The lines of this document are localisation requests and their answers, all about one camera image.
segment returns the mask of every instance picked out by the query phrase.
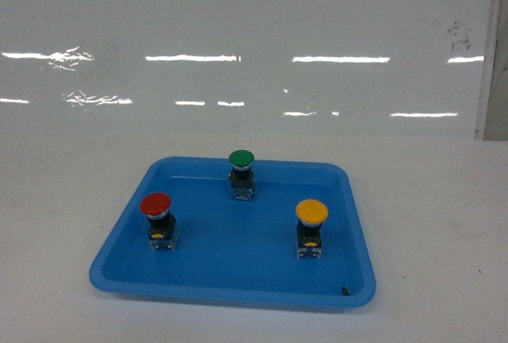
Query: plastic tray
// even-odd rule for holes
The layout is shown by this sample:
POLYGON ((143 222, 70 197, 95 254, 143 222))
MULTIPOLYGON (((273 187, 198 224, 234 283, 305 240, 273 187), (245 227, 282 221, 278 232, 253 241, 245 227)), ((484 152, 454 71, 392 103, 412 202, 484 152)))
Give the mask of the plastic tray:
POLYGON ((256 160, 251 202, 233 200, 227 159, 170 157, 142 179, 90 268, 99 290, 173 302, 349 308, 375 294, 375 277, 346 173, 337 166, 256 160), (152 192, 171 196, 175 251, 153 252, 138 209, 152 192), (298 259, 295 207, 327 205, 321 259, 298 259), (345 295, 343 287, 348 290, 345 295))

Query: yellow button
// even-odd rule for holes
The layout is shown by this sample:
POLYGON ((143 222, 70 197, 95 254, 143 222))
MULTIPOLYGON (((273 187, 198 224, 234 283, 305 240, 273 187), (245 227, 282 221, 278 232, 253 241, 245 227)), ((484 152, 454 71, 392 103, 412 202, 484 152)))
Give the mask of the yellow button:
POLYGON ((328 217, 328 208, 322 202, 309 198, 296 206, 296 215, 306 224, 320 224, 328 217))

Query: red button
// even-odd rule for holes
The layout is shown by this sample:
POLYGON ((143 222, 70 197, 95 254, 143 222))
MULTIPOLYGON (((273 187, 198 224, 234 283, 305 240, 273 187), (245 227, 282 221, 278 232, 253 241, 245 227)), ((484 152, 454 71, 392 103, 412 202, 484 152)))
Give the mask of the red button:
POLYGON ((168 195, 156 192, 155 194, 145 196, 141 200, 140 211, 147 216, 159 216, 166 212, 170 205, 171 198, 168 195))

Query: white table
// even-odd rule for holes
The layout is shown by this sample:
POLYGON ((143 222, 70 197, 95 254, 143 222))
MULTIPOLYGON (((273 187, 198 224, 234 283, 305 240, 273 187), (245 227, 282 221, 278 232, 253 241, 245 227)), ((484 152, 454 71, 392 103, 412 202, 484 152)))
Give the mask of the white table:
POLYGON ((508 143, 0 134, 0 341, 504 342, 508 143), (378 284, 339 314, 126 299, 88 269, 165 156, 329 162, 349 175, 378 284))

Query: white wall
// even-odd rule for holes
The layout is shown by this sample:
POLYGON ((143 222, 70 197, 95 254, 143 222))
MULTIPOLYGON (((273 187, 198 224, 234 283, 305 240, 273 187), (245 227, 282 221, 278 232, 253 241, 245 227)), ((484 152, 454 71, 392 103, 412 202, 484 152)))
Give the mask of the white wall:
POLYGON ((0 0, 0 128, 472 139, 490 3, 0 0))

